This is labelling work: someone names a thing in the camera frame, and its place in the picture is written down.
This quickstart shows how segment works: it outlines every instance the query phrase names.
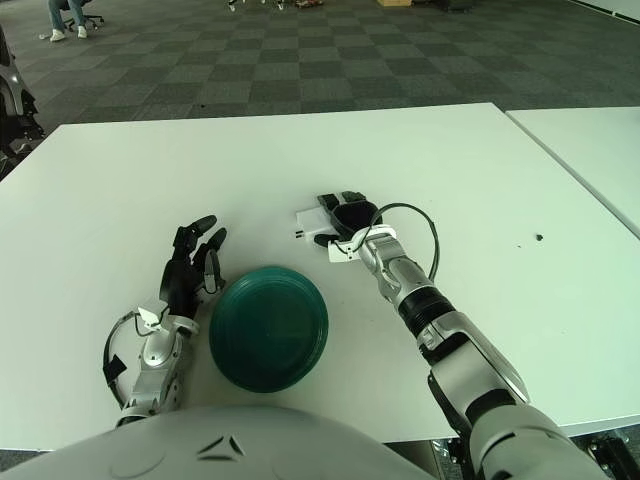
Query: white object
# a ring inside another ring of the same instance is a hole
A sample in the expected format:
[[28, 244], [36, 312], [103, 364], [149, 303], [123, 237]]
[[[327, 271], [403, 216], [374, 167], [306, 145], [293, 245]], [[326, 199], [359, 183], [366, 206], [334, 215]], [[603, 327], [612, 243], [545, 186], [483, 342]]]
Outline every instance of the white object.
[[53, 29], [53, 33], [51, 34], [51, 37], [49, 38], [50, 42], [59, 42], [60, 40], [64, 40], [66, 37], [64, 36], [64, 32], [61, 32], [60, 30], [56, 30], [55, 28]]
[[157, 297], [148, 298], [138, 307], [138, 313], [144, 322], [144, 326], [149, 330], [159, 330], [161, 328], [160, 323], [163, 318], [163, 312], [167, 307], [167, 302]]
[[640, 107], [507, 113], [640, 239]]
[[189, 480], [434, 480], [352, 428], [295, 410], [267, 407], [199, 408], [157, 415], [42, 455], [1, 478], [174, 480], [176, 476]]
[[323, 207], [297, 212], [296, 221], [298, 222], [296, 235], [304, 236], [309, 243], [313, 243], [313, 238], [321, 233], [337, 235], [336, 230], [331, 225], [331, 219]]
[[[251, 142], [238, 142], [247, 131]], [[290, 406], [378, 441], [451, 435], [415, 339], [372, 275], [292, 234], [296, 211], [347, 189], [429, 213], [442, 247], [436, 285], [513, 363], [534, 406], [571, 433], [640, 421], [640, 384], [629, 381], [640, 370], [640, 242], [479, 104], [59, 127], [0, 183], [0, 317], [13, 319], [0, 364], [15, 366], [3, 370], [0, 447], [60, 448], [112, 428], [106, 336], [158, 294], [176, 227], [212, 213], [229, 230], [229, 284], [262, 266], [295, 269], [322, 293], [329, 334], [299, 383], [250, 393], [211, 360], [209, 305], [196, 318], [185, 406]], [[427, 268], [424, 219], [394, 210], [384, 221]], [[132, 325], [113, 342], [129, 367], [125, 394], [140, 346]]]

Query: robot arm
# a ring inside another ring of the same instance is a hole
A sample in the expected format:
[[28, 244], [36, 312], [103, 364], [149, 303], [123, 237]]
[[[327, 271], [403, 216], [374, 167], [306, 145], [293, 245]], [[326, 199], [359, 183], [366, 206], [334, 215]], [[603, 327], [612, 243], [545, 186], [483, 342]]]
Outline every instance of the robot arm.
[[14, 150], [15, 140], [44, 137], [44, 130], [34, 118], [36, 113], [35, 99], [20, 76], [0, 26], [0, 180], [32, 151], [27, 143]]
[[329, 245], [331, 261], [360, 258], [416, 338], [431, 366], [428, 384], [464, 449], [469, 478], [603, 479], [600, 468], [544, 414], [528, 405], [522, 378], [455, 310], [387, 225]]
[[140, 375], [122, 408], [118, 426], [180, 406], [182, 374], [190, 357], [189, 339], [200, 330], [193, 320], [199, 305], [197, 291], [204, 288], [216, 293], [225, 284], [220, 277], [217, 252], [227, 236], [226, 229], [214, 233], [191, 259], [198, 239], [216, 221], [215, 216], [209, 215], [187, 227], [178, 227], [174, 253], [162, 275], [160, 301], [138, 308], [149, 333], [139, 355]]

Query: robot forearm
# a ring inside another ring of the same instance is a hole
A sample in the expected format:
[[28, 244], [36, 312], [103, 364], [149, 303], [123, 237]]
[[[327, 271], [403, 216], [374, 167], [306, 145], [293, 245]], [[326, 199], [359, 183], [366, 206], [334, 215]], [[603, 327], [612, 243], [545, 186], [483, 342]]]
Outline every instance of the robot forearm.
[[216, 293], [225, 284], [217, 252], [227, 230], [219, 229], [196, 250], [198, 239], [216, 222], [216, 217], [209, 215], [178, 227], [174, 252], [162, 275], [160, 300], [150, 300], [138, 308], [149, 333], [139, 355], [140, 375], [124, 405], [119, 426], [180, 405], [182, 376], [190, 361], [189, 339], [200, 330], [193, 320], [200, 303], [197, 292], [203, 288]]
[[363, 229], [339, 246], [338, 253], [329, 247], [330, 256], [359, 256], [416, 338], [431, 366], [431, 392], [476, 475], [546, 479], [562, 471], [567, 479], [606, 478], [553, 421], [528, 405], [515, 368], [406, 256], [390, 227]]

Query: floor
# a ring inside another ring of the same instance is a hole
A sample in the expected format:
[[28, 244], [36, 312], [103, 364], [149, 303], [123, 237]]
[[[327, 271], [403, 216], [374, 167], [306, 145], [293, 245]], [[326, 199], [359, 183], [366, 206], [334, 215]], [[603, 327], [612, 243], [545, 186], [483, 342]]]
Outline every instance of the floor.
[[58, 44], [42, 0], [0, 3], [47, 132], [61, 123], [494, 102], [640, 104], [639, 26], [566, 0], [478, 0], [469, 14], [326, 0], [94, 0], [106, 23]]

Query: green frisbee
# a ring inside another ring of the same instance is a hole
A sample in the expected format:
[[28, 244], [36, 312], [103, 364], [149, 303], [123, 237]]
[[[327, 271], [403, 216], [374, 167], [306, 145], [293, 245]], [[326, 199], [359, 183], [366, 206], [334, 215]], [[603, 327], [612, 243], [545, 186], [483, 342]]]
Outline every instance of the green frisbee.
[[267, 267], [248, 273], [222, 296], [209, 346], [230, 381], [252, 392], [276, 392], [313, 368], [328, 326], [327, 307], [309, 279]]

